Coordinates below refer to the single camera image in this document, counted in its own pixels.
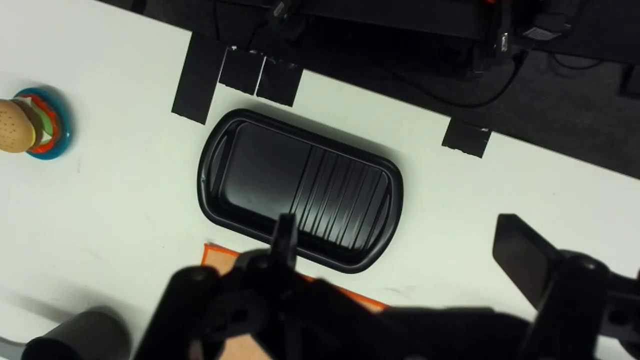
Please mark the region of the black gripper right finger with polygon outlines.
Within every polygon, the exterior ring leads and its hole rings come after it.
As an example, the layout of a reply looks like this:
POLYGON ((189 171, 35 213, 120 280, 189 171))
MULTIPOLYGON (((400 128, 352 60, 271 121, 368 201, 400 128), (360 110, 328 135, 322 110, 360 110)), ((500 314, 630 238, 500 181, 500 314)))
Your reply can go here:
POLYGON ((600 336, 640 360, 640 280, 551 247, 516 215, 500 215, 491 257, 534 307, 521 360, 596 360, 600 336))

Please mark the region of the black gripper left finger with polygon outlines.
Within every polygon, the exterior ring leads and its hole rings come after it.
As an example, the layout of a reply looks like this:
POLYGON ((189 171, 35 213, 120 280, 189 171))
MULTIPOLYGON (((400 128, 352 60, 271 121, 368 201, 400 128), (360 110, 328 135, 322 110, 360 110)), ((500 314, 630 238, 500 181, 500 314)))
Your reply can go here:
POLYGON ((209 267, 173 272, 133 360, 216 360, 230 338, 271 330, 283 296, 301 285, 295 257, 295 217, 281 215, 269 249, 239 255, 230 272, 209 267))

